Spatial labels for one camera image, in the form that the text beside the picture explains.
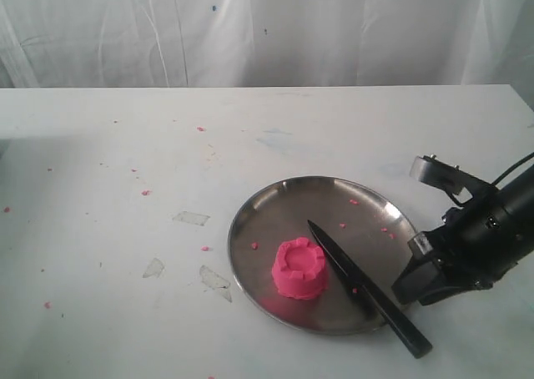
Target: black knife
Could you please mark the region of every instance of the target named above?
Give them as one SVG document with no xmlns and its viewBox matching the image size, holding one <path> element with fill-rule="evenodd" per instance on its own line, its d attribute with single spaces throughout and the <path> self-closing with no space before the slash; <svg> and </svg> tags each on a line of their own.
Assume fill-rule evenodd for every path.
<svg viewBox="0 0 534 379">
<path fill-rule="evenodd" d="M 311 234 L 325 251 L 335 272 L 346 286 L 363 291 L 373 306 L 380 312 L 395 334 L 415 358 L 421 358 L 432 350 L 432 344 L 382 292 L 375 282 L 325 233 L 318 225 L 308 220 Z"/>
</svg>

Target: stainless steel plate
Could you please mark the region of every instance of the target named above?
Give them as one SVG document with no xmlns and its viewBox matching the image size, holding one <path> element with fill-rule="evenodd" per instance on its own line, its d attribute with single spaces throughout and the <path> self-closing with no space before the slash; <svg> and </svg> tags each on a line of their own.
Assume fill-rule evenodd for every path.
<svg viewBox="0 0 534 379">
<path fill-rule="evenodd" d="M 270 274 L 276 251 L 282 241 L 300 236 L 312 239 L 308 219 L 323 228 L 399 305 L 390 288 L 411 257 L 407 242 L 416 234 L 413 226 L 375 191 L 331 177 L 280 181 L 262 189 L 241 207 L 228 239 L 238 285 L 261 310 L 307 331 L 350 334 L 382 325 L 381 316 L 369 316 L 346 295 L 331 267 L 328 289 L 312 301 L 297 301 L 277 293 Z M 257 250 L 250 246 L 254 242 L 259 243 Z"/>
</svg>

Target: white backdrop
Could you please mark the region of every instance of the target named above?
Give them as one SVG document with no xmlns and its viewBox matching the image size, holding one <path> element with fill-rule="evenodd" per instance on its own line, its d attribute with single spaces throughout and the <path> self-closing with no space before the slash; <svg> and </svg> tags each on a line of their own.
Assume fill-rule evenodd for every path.
<svg viewBox="0 0 534 379">
<path fill-rule="evenodd" d="M 534 0 L 0 0 L 0 86 L 511 83 L 534 105 L 533 16 Z"/>
</svg>

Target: table surface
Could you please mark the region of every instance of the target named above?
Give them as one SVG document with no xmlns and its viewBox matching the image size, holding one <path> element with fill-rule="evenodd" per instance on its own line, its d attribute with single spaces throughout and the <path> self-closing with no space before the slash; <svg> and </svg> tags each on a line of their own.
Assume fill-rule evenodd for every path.
<svg viewBox="0 0 534 379">
<path fill-rule="evenodd" d="M 3 379 L 534 369 L 531 256 L 491 291 L 412 308 L 435 347 L 417 361 L 387 327 L 318 336 L 264 315 L 226 245 L 256 190 L 307 174 L 371 187 L 433 229 L 451 204 L 409 177 L 416 155 L 491 180 L 534 148 L 534 114 L 509 86 L 0 90 L 0 144 Z"/>
</svg>

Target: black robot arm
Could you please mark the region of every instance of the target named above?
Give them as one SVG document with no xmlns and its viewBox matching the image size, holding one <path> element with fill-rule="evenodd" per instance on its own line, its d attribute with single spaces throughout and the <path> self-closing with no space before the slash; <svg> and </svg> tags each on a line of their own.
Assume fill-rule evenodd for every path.
<svg viewBox="0 0 534 379">
<path fill-rule="evenodd" d="M 464 291 L 493 287 L 517 262 L 534 250 L 534 166 L 502 189 L 496 185 L 534 153 L 489 184 L 438 161 L 417 157 L 411 175 L 446 192 L 457 207 L 444 225 L 418 233 L 408 245 L 413 256 L 392 290 L 399 302 L 433 304 Z M 461 203 L 463 189 L 471 198 Z"/>
</svg>

